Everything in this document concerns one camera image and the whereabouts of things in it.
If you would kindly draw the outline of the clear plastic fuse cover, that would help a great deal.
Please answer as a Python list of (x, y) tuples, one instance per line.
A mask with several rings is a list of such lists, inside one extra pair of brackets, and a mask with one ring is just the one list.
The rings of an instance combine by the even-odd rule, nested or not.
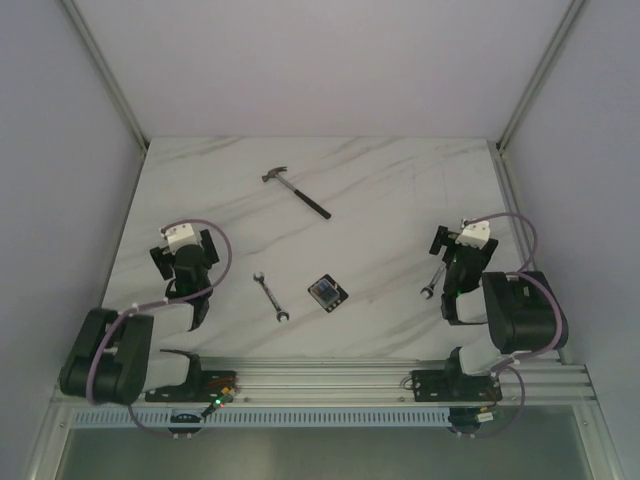
[(326, 278), (314, 283), (309, 288), (309, 293), (323, 308), (328, 308), (340, 299), (337, 287)]

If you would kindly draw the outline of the black fuse box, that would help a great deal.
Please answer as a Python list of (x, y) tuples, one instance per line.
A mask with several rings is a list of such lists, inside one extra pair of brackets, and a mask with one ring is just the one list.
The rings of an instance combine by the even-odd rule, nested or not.
[(326, 313), (335, 311), (349, 298), (346, 290), (329, 274), (315, 281), (307, 291)]

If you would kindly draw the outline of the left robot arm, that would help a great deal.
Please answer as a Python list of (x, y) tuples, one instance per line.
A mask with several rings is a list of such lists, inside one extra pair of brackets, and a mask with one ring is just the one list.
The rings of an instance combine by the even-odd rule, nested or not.
[(199, 328), (209, 310), (209, 271), (220, 261), (207, 229), (190, 223), (168, 228), (150, 256), (166, 288), (161, 308), (139, 305), (126, 317), (113, 309), (91, 309), (59, 374), (63, 394), (95, 403), (132, 404), (140, 394), (168, 387), (182, 402), (198, 399), (203, 375), (197, 356), (169, 345), (170, 338)]

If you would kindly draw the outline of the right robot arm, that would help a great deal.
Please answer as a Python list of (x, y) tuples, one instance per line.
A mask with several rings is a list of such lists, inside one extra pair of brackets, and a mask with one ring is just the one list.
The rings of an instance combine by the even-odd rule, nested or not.
[(568, 321), (540, 271), (489, 272), (498, 241), (487, 221), (460, 232), (440, 226), (429, 253), (442, 261), (422, 294), (432, 298), (439, 280), (441, 314), (451, 326), (485, 326), (488, 332), (456, 347), (436, 373), (436, 384), (464, 399), (489, 384), (506, 366), (564, 348)]

